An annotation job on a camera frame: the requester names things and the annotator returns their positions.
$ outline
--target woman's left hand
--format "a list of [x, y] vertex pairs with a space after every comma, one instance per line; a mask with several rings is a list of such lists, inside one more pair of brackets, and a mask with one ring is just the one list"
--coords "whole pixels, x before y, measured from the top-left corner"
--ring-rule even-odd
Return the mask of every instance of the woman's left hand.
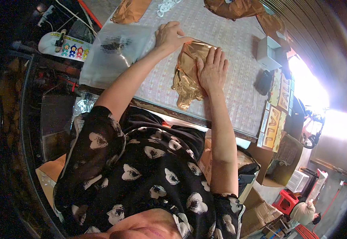
[[184, 43], [192, 41], [193, 38], [185, 36], [179, 25], [180, 22], [161, 24], [159, 30], [155, 31], [155, 49], [165, 52], [165, 55], [169, 55]]

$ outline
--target plastic stool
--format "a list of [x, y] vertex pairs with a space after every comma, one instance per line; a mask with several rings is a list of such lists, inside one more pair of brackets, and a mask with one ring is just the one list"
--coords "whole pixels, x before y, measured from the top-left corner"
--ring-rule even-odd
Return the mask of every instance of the plastic stool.
[[282, 189], [272, 206], [277, 208], [280, 212], [289, 215], [297, 203], [298, 199], [290, 190]]

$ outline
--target white box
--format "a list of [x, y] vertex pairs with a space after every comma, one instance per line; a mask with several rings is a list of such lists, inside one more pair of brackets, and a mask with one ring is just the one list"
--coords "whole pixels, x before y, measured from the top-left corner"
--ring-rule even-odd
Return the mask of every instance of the white box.
[[308, 180], [309, 175], [295, 170], [291, 176], [291, 179], [289, 179], [288, 184], [286, 184], [286, 187], [293, 193], [302, 192]]
[[276, 55], [281, 54], [281, 51], [281, 45], [266, 36], [258, 42], [256, 60], [270, 71], [280, 68], [282, 65], [276, 61]]

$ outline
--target beige jacket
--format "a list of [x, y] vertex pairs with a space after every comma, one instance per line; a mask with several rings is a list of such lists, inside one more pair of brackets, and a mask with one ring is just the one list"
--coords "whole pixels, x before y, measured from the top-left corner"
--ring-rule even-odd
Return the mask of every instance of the beige jacket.
[[313, 221], [315, 211], [316, 209], [314, 208], [312, 201], [309, 201], [308, 203], [299, 203], [293, 208], [290, 217], [306, 226]]

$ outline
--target black shirt with heart print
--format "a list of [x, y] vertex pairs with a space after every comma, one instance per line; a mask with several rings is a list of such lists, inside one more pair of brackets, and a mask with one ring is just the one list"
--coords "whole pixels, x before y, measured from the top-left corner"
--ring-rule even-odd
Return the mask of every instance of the black shirt with heart print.
[[210, 192], [196, 163], [200, 154], [185, 135], [145, 125], [124, 134], [103, 106], [75, 118], [77, 138], [54, 189], [66, 230], [105, 232], [126, 217], [162, 208], [183, 238], [239, 238], [245, 206], [236, 195]]

